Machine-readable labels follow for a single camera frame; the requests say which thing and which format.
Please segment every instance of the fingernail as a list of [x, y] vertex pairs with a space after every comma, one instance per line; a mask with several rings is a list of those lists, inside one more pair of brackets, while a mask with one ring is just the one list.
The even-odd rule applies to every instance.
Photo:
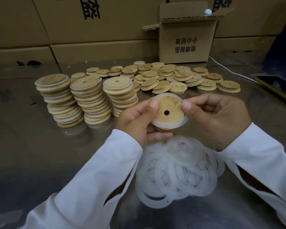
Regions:
[[191, 105], [189, 102], [184, 101], [184, 102], [182, 103], [182, 107], [183, 107], [184, 110], [188, 111], [188, 110], [191, 109], [192, 105]]
[[149, 103], [149, 106], [152, 107], [152, 108], [156, 108], [156, 107], [158, 106], [158, 101], [152, 100], [152, 101]]

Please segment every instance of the finger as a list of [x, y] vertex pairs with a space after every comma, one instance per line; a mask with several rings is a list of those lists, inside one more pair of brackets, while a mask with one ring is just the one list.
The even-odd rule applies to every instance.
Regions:
[[182, 110], [190, 118], [194, 119], [198, 123], [201, 123], [203, 126], [207, 126], [210, 123], [211, 116], [208, 113], [205, 113], [200, 107], [192, 104], [189, 101], [184, 101], [181, 106]]
[[158, 112], [159, 103], [156, 100], [152, 100], [145, 108], [145, 111], [136, 119], [136, 123], [146, 128], [156, 118]]
[[147, 134], [148, 143], [164, 140], [173, 136], [172, 132], [152, 132]]

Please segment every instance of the plastic bottle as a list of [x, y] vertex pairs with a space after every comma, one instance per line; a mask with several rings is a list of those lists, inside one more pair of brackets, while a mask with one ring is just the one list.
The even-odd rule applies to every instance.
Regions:
[[202, 15], [203, 17], [209, 17], [212, 14], [212, 10], [210, 9], [206, 9], [206, 11], [204, 12], [204, 14]]

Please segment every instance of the open cardboard box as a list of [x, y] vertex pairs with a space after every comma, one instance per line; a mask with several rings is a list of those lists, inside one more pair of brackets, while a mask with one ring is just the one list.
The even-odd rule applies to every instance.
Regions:
[[142, 30], [159, 28], [159, 59], [163, 63], [205, 62], [213, 44], [218, 20], [234, 8], [219, 8], [204, 17], [207, 1], [160, 5], [160, 23]]

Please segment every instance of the smartphone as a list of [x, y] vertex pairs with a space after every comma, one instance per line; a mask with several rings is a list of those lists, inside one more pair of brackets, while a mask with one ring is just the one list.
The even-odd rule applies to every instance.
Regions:
[[273, 75], [256, 76], [253, 79], [286, 99], [286, 80]]

